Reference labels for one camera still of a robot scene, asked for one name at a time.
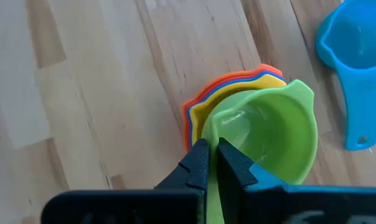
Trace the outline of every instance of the wooden table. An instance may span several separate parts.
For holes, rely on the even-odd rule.
[[[314,52],[340,0],[0,0],[0,223],[70,189],[150,189],[184,156],[180,107],[261,62],[315,92],[306,184],[376,186],[376,146],[342,148],[345,108]]]

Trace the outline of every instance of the blue measuring cup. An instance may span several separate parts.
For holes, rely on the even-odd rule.
[[[347,108],[345,147],[376,144],[376,0],[346,0],[321,24],[318,56],[339,77]]]

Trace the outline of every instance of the wooden surface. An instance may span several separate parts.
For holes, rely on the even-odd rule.
[[[314,51],[340,0],[0,0],[0,223],[69,189],[150,189],[184,156],[180,107],[260,63],[315,92],[305,184],[376,186],[376,146],[342,148],[339,81]]]

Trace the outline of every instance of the green measuring cup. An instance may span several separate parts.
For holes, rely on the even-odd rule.
[[[208,223],[223,223],[215,149],[219,138],[289,184],[301,184],[314,162],[317,124],[314,93],[300,80],[289,85],[235,93],[210,113],[202,138],[210,143]]]

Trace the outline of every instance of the measuring cup handle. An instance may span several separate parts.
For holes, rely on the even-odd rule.
[[[376,71],[338,69],[347,108],[345,147],[359,150],[376,144]]]

